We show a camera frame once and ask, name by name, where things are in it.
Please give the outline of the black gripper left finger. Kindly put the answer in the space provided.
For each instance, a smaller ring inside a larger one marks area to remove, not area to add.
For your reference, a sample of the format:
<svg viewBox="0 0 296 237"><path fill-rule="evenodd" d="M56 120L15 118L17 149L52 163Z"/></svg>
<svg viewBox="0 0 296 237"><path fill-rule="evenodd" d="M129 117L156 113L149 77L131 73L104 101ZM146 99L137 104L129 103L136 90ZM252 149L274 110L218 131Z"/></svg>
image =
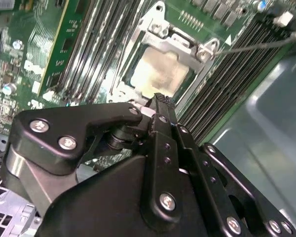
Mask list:
<svg viewBox="0 0 296 237"><path fill-rule="evenodd" d="M142 113L127 102L28 110L15 116L4 157L7 186L25 194L44 218L65 191L115 164L147 158L140 214L156 232L182 216L182 193L163 175L179 172L177 143L165 97L156 94Z"/></svg>

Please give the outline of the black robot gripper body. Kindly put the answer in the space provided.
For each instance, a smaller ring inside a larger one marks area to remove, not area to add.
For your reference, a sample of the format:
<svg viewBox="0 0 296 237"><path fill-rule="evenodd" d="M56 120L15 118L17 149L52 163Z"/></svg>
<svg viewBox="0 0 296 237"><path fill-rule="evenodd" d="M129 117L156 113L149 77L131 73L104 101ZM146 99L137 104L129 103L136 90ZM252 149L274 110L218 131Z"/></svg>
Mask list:
<svg viewBox="0 0 296 237"><path fill-rule="evenodd" d="M140 214L147 158L127 158L61 194L48 208L38 237L158 237ZM188 175L163 175L183 194L180 222L164 237L221 237L211 212L202 213Z"/></svg>

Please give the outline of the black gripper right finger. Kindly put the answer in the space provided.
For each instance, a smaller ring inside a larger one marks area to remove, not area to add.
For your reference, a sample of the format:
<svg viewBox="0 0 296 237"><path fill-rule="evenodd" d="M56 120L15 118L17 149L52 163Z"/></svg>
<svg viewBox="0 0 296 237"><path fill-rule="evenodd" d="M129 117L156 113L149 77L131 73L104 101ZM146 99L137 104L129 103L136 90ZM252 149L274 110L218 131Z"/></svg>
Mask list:
<svg viewBox="0 0 296 237"><path fill-rule="evenodd" d="M165 109L189 172L209 237L296 237L296 228L213 144L197 146L177 122L174 104Z"/></svg>

